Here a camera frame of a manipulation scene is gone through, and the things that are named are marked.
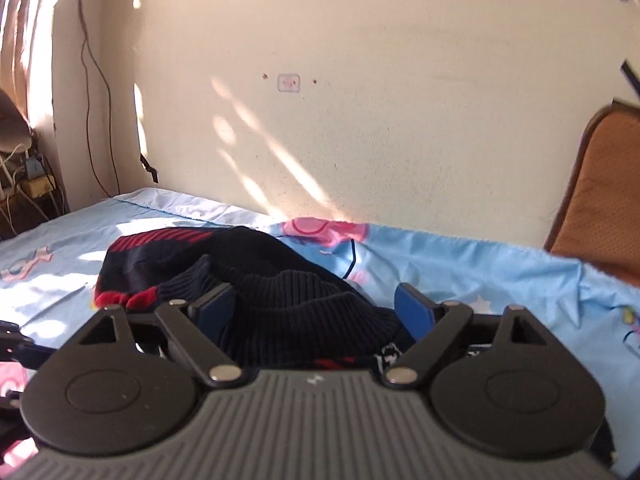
gray ribbed panel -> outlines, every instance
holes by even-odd
[[[441,430],[417,394],[378,386],[368,372],[267,371],[210,394],[153,448],[107,459],[45,450],[11,480],[613,478],[585,452],[544,463],[482,455]]]

orange brown mat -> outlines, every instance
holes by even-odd
[[[588,124],[545,243],[640,286],[640,110],[614,102]]]

white star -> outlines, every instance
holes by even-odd
[[[494,312],[491,310],[491,301],[485,301],[482,299],[482,296],[478,294],[478,298],[473,302],[469,303],[469,306],[474,310],[474,312],[478,314],[493,314]]]

bed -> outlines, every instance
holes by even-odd
[[[186,194],[141,189],[0,243],[0,319],[59,347],[95,312],[103,257],[119,236],[168,226],[245,225],[392,308],[398,283],[476,312],[529,308],[587,367],[607,398],[607,418],[627,476],[640,462],[640,290],[578,260],[496,242],[378,226],[265,215]]]

red and black garment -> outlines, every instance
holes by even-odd
[[[167,228],[109,248],[95,304],[152,310],[197,300],[219,283],[236,290],[216,342],[241,367],[363,368],[379,372],[414,340],[393,310],[281,241],[245,227]]]

